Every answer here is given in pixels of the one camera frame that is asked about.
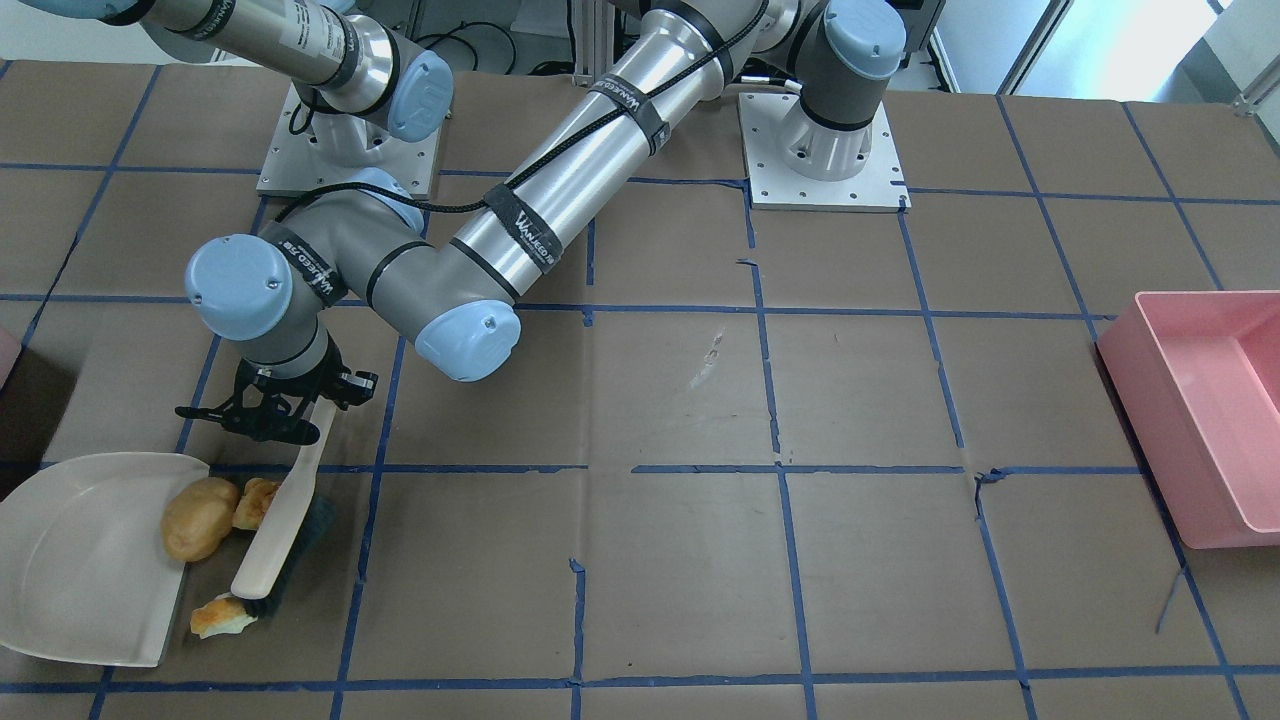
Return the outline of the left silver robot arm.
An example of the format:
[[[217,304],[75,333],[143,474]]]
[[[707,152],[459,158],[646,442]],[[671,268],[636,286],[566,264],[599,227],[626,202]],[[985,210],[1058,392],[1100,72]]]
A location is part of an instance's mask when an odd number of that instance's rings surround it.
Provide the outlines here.
[[[232,395],[178,407],[259,442],[319,445],[338,410],[378,383],[343,364],[320,320],[347,295],[364,300],[454,380],[490,375],[521,336],[515,304],[628,177],[754,56],[801,87],[800,126],[855,137],[870,123],[906,50],[887,1],[628,1],[639,40],[507,179],[460,206],[445,243],[422,238],[428,213],[374,167],[292,200],[255,234],[200,247],[186,295],[204,324],[236,345]]]

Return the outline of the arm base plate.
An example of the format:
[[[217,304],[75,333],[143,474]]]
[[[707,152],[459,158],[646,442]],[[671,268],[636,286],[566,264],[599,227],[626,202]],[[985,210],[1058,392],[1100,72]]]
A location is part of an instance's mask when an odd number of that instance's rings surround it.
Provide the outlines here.
[[[751,204],[765,210],[897,213],[911,208],[884,105],[869,126],[818,126],[794,94],[739,96]]]
[[[291,87],[259,173],[256,190],[260,195],[296,199],[372,167],[393,176],[411,197],[431,197],[440,131],[424,141],[407,143],[364,119],[316,111],[308,128],[294,135],[306,118],[308,109]]]

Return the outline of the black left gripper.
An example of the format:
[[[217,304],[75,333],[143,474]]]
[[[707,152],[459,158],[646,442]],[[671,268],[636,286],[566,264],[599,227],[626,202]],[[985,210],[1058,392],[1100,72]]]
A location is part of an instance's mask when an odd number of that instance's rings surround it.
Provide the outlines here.
[[[329,340],[317,365],[298,377],[284,378],[241,360],[233,398],[216,407],[179,406],[175,414],[212,421],[255,442],[310,446],[320,439],[320,430],[303,419],[308,405],[324,397],[342,410],[358,406],[372,398],[378,382],[379,375],[372,372],[351,370],[337,342]]]

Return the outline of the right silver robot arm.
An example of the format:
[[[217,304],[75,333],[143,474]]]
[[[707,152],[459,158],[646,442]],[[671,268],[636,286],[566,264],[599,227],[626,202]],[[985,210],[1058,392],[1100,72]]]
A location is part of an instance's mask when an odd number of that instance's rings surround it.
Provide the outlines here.
[[[52,15],[106,26],[142,24],[155,37],[253,61],[289,77],[312,122],[321,154],[342,167],[383,161],[383,138],[421,143],[449,109],[454,78],[435,53],[349,3],[321,1],[32,1]]]

